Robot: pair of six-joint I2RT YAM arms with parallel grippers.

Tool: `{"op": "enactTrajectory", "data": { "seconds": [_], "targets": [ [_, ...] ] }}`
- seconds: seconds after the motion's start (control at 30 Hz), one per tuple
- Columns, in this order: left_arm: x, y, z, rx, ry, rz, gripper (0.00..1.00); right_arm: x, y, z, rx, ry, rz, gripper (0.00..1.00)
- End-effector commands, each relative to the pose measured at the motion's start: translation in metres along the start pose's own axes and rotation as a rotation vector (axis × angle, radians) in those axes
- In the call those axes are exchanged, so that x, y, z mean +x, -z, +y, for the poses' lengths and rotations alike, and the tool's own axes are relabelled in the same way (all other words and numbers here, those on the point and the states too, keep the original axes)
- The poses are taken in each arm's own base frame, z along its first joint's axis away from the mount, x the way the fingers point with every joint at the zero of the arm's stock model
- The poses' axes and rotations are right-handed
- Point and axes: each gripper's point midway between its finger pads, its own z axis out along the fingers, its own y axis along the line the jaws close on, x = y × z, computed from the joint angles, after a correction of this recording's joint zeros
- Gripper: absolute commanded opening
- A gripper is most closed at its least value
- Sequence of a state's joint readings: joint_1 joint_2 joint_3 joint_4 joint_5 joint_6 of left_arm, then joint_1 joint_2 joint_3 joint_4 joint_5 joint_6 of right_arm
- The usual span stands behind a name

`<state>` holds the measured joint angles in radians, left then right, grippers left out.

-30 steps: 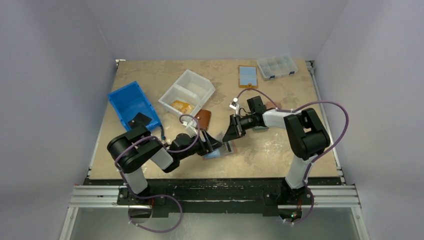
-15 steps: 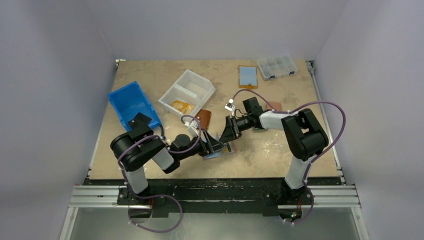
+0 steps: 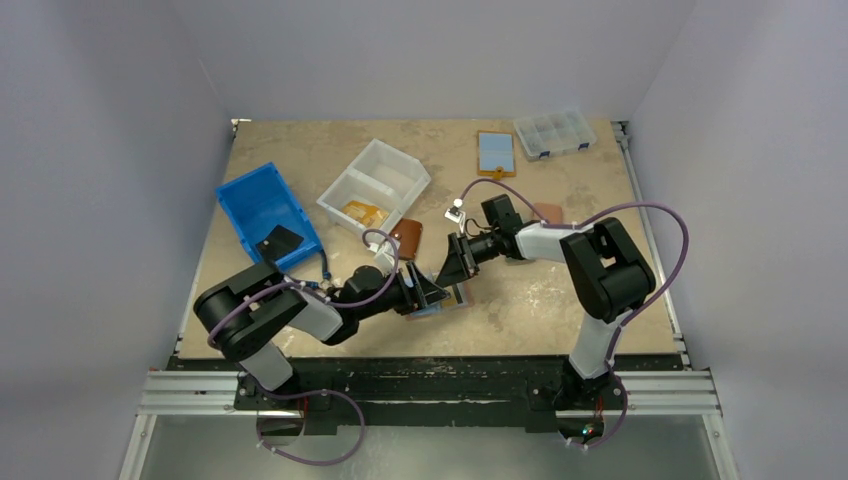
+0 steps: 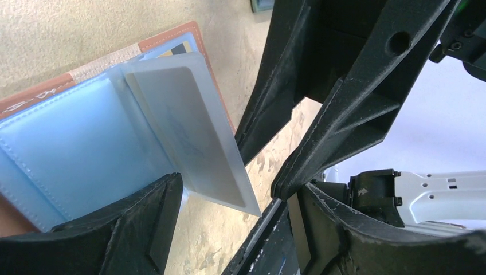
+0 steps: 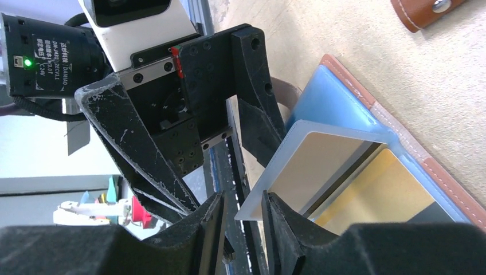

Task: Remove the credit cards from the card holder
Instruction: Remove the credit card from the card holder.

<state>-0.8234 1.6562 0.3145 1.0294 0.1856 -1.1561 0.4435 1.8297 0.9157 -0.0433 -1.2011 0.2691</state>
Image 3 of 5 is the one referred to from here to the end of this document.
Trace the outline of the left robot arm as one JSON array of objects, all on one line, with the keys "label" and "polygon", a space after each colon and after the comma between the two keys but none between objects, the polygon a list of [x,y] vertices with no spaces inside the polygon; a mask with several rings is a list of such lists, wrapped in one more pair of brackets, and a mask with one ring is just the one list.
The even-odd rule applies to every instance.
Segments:
[{"label": "left robot arm", "polygon": [[293,395],[301,390],[299,376],[273,342],[284,328],[335,346],[356,334],[364,319],[389,311],[410,315],[450,296],[412,262],[392,273],[361,266],[342,286],[325,293],[264,262],[203,292],[193,311],[208,332],[208,343],[260,388]]}]

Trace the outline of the gold card from holder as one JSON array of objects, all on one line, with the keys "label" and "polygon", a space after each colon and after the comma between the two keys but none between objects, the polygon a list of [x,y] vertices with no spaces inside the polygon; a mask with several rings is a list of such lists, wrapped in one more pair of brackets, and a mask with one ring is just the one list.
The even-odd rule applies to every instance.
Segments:
[{"label": "gold card from holder", "polygon": [[374,205],[358,207],[357,211],[358,222],[365,228],[379,228],[389,216],[387,211]]}]

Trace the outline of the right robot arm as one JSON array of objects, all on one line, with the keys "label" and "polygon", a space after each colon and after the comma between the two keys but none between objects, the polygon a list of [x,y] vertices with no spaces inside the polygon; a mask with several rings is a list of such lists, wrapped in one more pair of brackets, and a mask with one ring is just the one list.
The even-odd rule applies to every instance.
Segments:
[{"label": "right robot arm", "polygon": [[616,218],[586,228],[552,228],[522,220],[507,195],[484,201],[482,209],[488,223],[483,233],[449,235],[436,284],[447,287],[469,280],[481,263],[499,256],[565,264],[584,318],[555,396],[577,400],[595,394],[611,380],[628,314],[641,308],[656,288],[652,269]]}]

